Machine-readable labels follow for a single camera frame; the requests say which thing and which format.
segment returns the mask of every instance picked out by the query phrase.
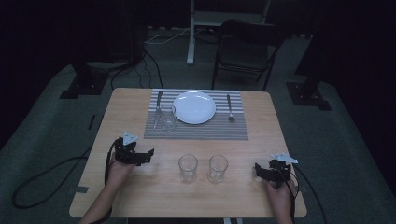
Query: clear glass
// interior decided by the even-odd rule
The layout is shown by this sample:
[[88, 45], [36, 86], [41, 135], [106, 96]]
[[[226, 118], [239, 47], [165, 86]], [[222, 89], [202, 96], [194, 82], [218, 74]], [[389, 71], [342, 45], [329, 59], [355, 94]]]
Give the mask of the clear glass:
[[161, 106], [161, 121], [163, 129], [172, 132], [176, 128], [176, 109], [173, 105]]
[[227, 159], [222, 155], [212, 156], [209, 161], [209, 166], [208, 178], [210, 182], [214, 184], [221, 182], [228, 167]]
[[191, 183], [196, 178], [196, 170], [198, 160], [191, 154], [182, 156], [178, 160], [178, 167], [180, 168], [180, 179], [184, 183]]

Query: knife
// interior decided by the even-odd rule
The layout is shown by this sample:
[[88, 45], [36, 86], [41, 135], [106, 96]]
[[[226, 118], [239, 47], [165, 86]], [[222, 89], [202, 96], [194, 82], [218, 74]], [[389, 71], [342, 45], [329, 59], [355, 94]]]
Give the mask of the knife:
[[160, 101], [162, 96], [163, 96], [163, 92], [159, 91], [157, 96], [157, 108], [155, 109], [154, 129], [157, 128], [158, 122], [160, 121], [160, 116], [161, 116]]

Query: fork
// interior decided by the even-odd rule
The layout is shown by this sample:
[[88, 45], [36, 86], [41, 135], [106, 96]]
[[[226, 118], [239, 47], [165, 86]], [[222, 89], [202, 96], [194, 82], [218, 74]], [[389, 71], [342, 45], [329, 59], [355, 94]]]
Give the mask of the fork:
[[230, 109], [230, 115], [228, 116], [228, 120], [234, 121], [235, 118], [233, 117], [233, 111], [231, 110], [230, 94], [227, 94], [227, 101], [228, 101], [228, 108]]

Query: desk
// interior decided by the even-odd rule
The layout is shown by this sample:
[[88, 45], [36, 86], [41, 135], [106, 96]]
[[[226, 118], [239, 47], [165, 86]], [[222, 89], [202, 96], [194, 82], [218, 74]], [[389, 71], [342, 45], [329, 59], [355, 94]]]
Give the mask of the desk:
[[[70, 207], [72, 217], [82, 217], [104, 186], [106, 154], [124, 131], [137, 134], [136, 152], [155, 148], [150, 163], [135, 167], [113, 204], [113, 217], [272, 217], [262, 181], [255, 177], [257, 162], [268, 168], [270, 154], [288, 152], [270, 95], [241, 91], [248, 141], [145, 139], [152, 90], [115, 89], [106, 109], [77, 192]], [[178, 159], [183, 154], [198, 159], [197, 178], [184, 184]], [[206, 177], [209, 159], [222, 154], [229, 161], [224, 179], [212, 184]], [[302, 194], [295, 216], [306, 208]]]
[[191, 14], [190, 14], [190, 41], [189, 41], [189, 52], [187, 54], [187, 64], [194, 64], [194, 52], [195, 52], [195, 25], [204, 26], [221, 26], [221, 24], [228, 19], [238, 19], [241, 21], [253, 21], [265, 23], [267, 18], [268, 8], [271, 4], [271, 0], [265, 0], [265, 5], [262, 14], [250, 14], [250, 13], [229, 13], [229, 12], [217, 12], [217, 11], [196, 11], [195, 0], [191, 0]]

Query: plate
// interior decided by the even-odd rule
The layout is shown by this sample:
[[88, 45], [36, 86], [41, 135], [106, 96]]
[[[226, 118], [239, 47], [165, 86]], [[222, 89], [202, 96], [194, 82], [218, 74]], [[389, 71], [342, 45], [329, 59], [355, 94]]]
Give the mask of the plate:
[[216, 112], [215, 101], [200, 91], [181, 93], [173, 102], [176, 117], [189, 124], [200, 124], [210, 120]]

